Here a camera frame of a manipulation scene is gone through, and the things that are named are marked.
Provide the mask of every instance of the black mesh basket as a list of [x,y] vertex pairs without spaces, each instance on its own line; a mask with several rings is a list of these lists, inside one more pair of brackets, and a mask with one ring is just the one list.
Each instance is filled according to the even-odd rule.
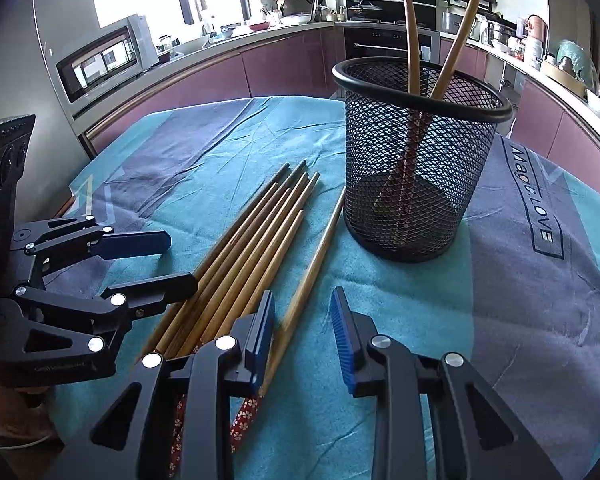
[[[441,66],[421,62],[421,95]],[[333,68],[346,90],[345,222],[379,256],[420,262],[454,240],[509,101],[456,72],[442,101],[407,92],[397,57],[362,57]]]

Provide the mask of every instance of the basket rim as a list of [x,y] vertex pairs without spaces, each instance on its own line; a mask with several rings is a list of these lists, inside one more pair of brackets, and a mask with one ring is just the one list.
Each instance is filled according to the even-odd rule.
[[[401,108],[420,110],[432,115],[449,117],[453,119],[472,121],[475,123],[499,124],[509,120],[513,116],[513,107],[511,106],[511,102],[504,97],[504,95],[502,95],[496,89],[488,86],[483,81],[480,81],[471,75],[465,74],[464,72],[458,72],[458,70],[456,70],[454,77],[463,79],[480,87],[483,91],[498,99],[502,103],[502,106],[498,108],[479,108],[475,106],[450,103],[448,101],[438,101],[429,97],[409,94],[408,92],[403,92],[402,90],[395,90],[393,88],[386,88],[374,83],[368,83],[347,75],[345,70],[348,67],[363,61],[366,63],[381,61],[393,61],[403,64],[407,63],[407,60],[403,57],[389,56],[355,57],[352,59],[347,59],[336,64],[331,70],[336,83],[344,89],[350,90],[365,97],[369,97],[371,99],[396,105]],[[442,70],[441,65],[430,63],[428,61],[420,61],[420,66]]]

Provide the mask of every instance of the basket base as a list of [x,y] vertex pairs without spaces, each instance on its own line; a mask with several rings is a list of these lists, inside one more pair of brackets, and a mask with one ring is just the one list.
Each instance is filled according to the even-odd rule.
[[[435,225],[430,224],[424,226],[423,230],[419,233],[420,236],[412,240],[406,246],[388,248],[378,243],[378,226],[390,224],[387,222],[387,217],[383,215],[382,212],[375,211],[375,209],[378,209],[375,207],[378,198],[378,176],[381,176],[382,180],[385,181],[388,178],[389,173],[363,178],[353,186],[352,192],[358,199],[358,208],[360,211],[365,212],[364,214],[356,215],[357,218],[355,218],[353,222],[352,219],[349,218],[349,211],[347,209],[347,204],[345,203],[344,221],[351,236],[353,236],[353,239],[370,253],[395,262],[425,262],[445,253],[456,238],[457,228],[454,230],[453,234],[449,236],[448,228],[437,229]],[[443,212],[444,210],[448,212],[448,215],[443,213],[443,216],[451,217],[455,214],[451,203],[446,199],[442,191],[428,180],[417,176],[415,185],[416,187],[425,187],[427,188],[428,193],[433,192],[438,196],[436,207],[442,209]],[[416,209],[418,206],[423,207],[422,204],[415,203],[415,209],[413,210],[414,216],[418,215],[418,210]],[[381,237],[390,237],[392,239],[395,229],[396,228],[385,228]]]

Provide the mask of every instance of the red bowl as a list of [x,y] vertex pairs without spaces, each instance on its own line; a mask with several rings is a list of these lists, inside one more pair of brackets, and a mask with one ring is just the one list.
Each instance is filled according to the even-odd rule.
[[269,28],[269,25],[270,25],[269,22],[251,23],[249,25],[249,28],[253,32],[258,32],[260,30],[267,30]]

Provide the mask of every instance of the oven handle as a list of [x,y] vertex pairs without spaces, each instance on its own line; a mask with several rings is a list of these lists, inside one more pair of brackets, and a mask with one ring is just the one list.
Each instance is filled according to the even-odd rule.
[[359,43],[354,43],[353,45],[358,48],[381,48],[382,50],[398,50],[399,52],[407,52],[404,48],[395,48],[394,46],[360,45]]

